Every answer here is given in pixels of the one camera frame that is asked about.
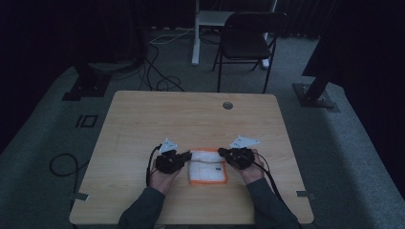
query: metal stand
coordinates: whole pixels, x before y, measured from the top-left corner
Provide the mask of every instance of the metal stand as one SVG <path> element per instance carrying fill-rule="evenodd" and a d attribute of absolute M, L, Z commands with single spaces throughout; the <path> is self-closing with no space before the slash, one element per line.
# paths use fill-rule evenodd
<path fill-rule="evenodd" d="M 62 101 L 79 101 L 81 97 L 102 97 L 107 90 L 111 76 L 96 73 L 87 64 L 75 66 L 79 77 L 69 93 L 63 95 Z"/>
<path fill-rule="evenodd" d="M 331 102 L 328 93 L 323 90 L 314 90 L 315 81 L 310 84 L 292 84 L 302 107 L 326 108 L 330 113 L 340 113 L 335 102 Z"/>

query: gray sleeve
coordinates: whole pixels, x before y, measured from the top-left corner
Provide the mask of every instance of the gray sleeve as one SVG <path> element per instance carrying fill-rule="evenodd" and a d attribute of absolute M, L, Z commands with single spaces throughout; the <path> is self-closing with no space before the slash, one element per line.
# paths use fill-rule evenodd
<path fill-rule="evenodd" d="M 125 210 L 118 222 L 118 229 L 153 229 L 164 203 L 164 194 L 146 187 L 139 198 Z"/>
<path fill-rule="evenodd" d="M 270 189 L 265 178 L 246 185 L 254 204 L 256 228 L 299 228 L 299 222 Z"/>

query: cable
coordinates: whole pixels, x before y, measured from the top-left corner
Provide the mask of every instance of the cable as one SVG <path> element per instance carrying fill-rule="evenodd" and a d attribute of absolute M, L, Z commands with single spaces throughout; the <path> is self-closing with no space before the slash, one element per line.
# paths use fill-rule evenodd
<path fill-rule="evenodd" d="M 149 41 L 149 44 L 151 44 L 151 45 L 166 45 L 166 44 L 169 44 L 170 42 L 172 42 L 172 41 L 174 41 L 174 40 L 176 40 L 176 39 L 178 39 L 178 38 L 180 38 L 180 37 L 182 37 L 182 36 L 184 36 L 184 35 L 187 35 L 187 34 L 188 34 L 189 32 L 191 32 L 193 29 L 194 29 L 194 27 L 191 28 L 191 29 L 188 29 L 186 32 L 181 33 L 181 34 L 165 34 L 165 35 L 160 35 L 160 36 L 154 38 L 153 40 Z M 161 39 L 161 38 L 163 38 L 163 37 L 172 37 L 172 36 L 174 36 L 174 38 L 170 39 L 169 41 L 161 42 L 161 43 L 154 42 L 154 41 L 156 41 L 156 40 L 158 40 L 158 39 Z"/>
<path fill-rule="evenodd" d="M 167 91 L 167 92 L 168 92 L 168 91 L 171 90 L 171 89 L 178 88 L 178 89 L 180 89 L 182 92 L 184 92 L 184 89 L 180 86 L 181 80 L 180 80 L 178 77 L 176 77 L 176 76 L 164 76 L 164 75 L 154 66 L 154 63 L 155 63 L 156 59 L 157 59 L 158 56 L 159 56 L 159 48 L 156 47 L 156 46 L 154 46 L 154 45 L 152 45 L 152 44 L 150 44 L 150 46 L 151 46 L 152 48 L 154 48 L 157 53 L 156 53 L 156 55 L 155 55 L 155 57 L 153 58 L 152 61 L 149 61 L 148 59 L 145 59 L 146 62 L 149 64 L 148 70 L 147 70 L 147 72 L 146 72 L 146 82 L 145 82 L 145 84 L 149 87 L 149 90 L 150 90 L 150 91 Z M 161 80 L 158 81 L 156 87 L 153 87 L 152 84 L 151 84 L 151 81 L 150 81 L 150 72 L 151 72 L 152 69 L 154 69 L 154 70 L 158 73 L 158 75 L 160 75 L 160 77 L 162 78 Z M 161 86 L 160 86 L 162 83 L 165 83 L 165 85 L 166 85 L 165 90 L 162 89 Z"/>
<path fill-rule="evenodd" d="M 153 175 L 158 169 L 155 169 L 154 171 L 152 171 L 151 175 Z"/>
<path fill-rule="evenodd" d="M 151 173 L 151 164 L 152 164 L 153 154 L 155 153 L 156 150 L 158 150 L 160 148 L 160 146 L 161 146 L 161 144 L 159 146 L 155 147 L 153 149 L 153 151 L 151 152 L 151 155 L 149 156 L 149 163 L 148 163 L 148 167 L 146 168 L 146 186 L 149 186 L 151 175 L 156 172 L 156 170 L 155 170 Z"/>
<path fill-rule="evenodd" d="M 138 91 L 140 91 L 140 88 L 142 88 L 142 84 L 143 84 L 143 78 L 145 77 L 146 74 L 146 67 L 145 64 L 142 64 L 142 69 L 143 69 L 143 74 L 140 74 L 140 72 L 138 72 L 138 76 L 139 76 L 139 87 L 138 87 Z"/>
<path fill-rule="evenodd" d="M 277 197 L 277 198 L 287 207 L 287 209 L 289 210 L 288 206 L 287 206 L 286 203 L 284 202 L 283 198 L 282 198 L 281 195 L 280 195 L 280 192 L 279 192 L 278 189 L 277 189 L 276 182 L 274 181 L 274 178 L 273 178 L 273 176 L 272 176 L 271 173 L 270 173 L 270 169 L 269 169 L 269 167 L 268 167 L 268 163 L 267 163 L 266 159 L 265 159 L 263 156 L 261 156 L 260 154 L 258 154 L 258 153 L 253 153 L 253 154 L 258 155 L 260 158 L 262 158 L 262 159 L 265 161 L 266 166 L 267 166 L 267 169 L 265 169 L 262 165 L 258 164 L 257 162 L 250 160 L 250 159 L 247 158 L 246 156 L 243 156 L 243 155 L 238 155 L 238 156 L 240 156 L 240 157 L 242 157 L 242 158 L 244 158 L 244 159 L 246 159 L 246 160 L 252 162 L 254 165 L 256 165 L 257 167 L 259 167 L 260 169 L 262 169 L 262 170 L 265 172 L 265 174 L 267 175 L 268 179 L 270 180 L 271 187 L 273 188 L 274 194 L 276 195 L 276 197 Z M 298 222 L 298 227 L 299 227 L 299 228 L 303 228 L 302 225 L 301 225 L 299 222 Z"/>
<path fill-rule="evenodd" d="M 68 156 L 68 157 L 70 157 L 70 158 L 75 162 L 75 170 L 74 170 L 74 171 L 69 172 L 69 173 L 66 173 L 66 174 L 61 174 L 61 173 L 58 173 L 58 172 L 53 168 L 54 162 L 55 162 L 58 158 L 61 158 L 62 156 Z M 50 161 L 49 168 L 50 168 L 51 173 L 52 173 L 53 175 L 57 176 L 57 177 L 68 177 L 68 176 L 70 176 L 70 175 L 75 174 L 75 184 L 74 184 L 74 189 L 73 189 L 73 191 L 72 191 L 72 193 L 75 194 L 75 193 L 78 191 L 78 190 L 76 190 L 76 189 L 77 189 L 77 183 L 78 183 L 78 172 L 79 172 L 80 170 L 82 170 L 85 166 L 87 166 L 87 165 L 89 164 L 89 162 L 90 162 L 90 160 L 88 160 L 86 163 L 84 163 L 83 165 L 81 165 L 81 166 L 79 167 L 79 166 L 78 166 L 77 159 L 76 159 L 75 156 L 73 156 L 73 155 L 71 155 L 71 154 L 61 154 L 61 155 L 55 156 L 55 157 Z M 74 204 L 75 204 L 75 199 L 73 198 L 73 199 L 71 199 L 71 211 L 72 211 L 72 209 L 74 208 Z"/>

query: white card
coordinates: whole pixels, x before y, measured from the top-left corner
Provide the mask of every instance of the white card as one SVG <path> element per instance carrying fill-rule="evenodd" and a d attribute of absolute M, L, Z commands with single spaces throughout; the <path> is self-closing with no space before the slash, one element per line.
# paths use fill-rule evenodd
<path fill-rule="evenodd" d="M 164 153 L 164 152 L 167 152 L 167 151 L 171 151 L 171 150 L 177 149 L 177 147 L 178 147 L 178 144 L 176 144 L 176 143 L 174 143 L 173 141 L 171 141 L 171 140 L 169 140 L 169 139 L 166 138 L 166 139 L 161 143 L 159 152 L 160 152 L 160 153 Z"/>
<path fill-rule="evenodd" d="M 229 146 L 231 148 L 241 149 L 241 148 L 251 146 L 251 145 L 256 145 L 259 143 L 260 143 L 260 140 L 258 140 L 258 139 L 247 138 L 247 137 L 238 135 L 238 137 L 232 143 L 230 143 Z"/>

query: dark wall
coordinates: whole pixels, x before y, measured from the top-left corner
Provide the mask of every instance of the dark wall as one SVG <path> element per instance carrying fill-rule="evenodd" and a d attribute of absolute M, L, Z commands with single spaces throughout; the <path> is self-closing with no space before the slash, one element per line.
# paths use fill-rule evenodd
<path fill-rule="evenodd" d="M 141 0 L 147 25 L 157 28 L 193 28 L 196 1 Z M 265 10 L 273 0 L 203 0 L 200 10 Z"/>
<path fill-rule="evenodd" d="M 403 197 L 404 9 L 395 0 L 342 0 L 304 72 L 317 77 L 331 74 L 330 81 L 345 89 Z"/>
<path fill-rule="evenodd" d="M 75 62 L 139 57 L 144 47 L 136 35 L 135 2 L 1 1 L 0 153 L 54 80 Z"/>

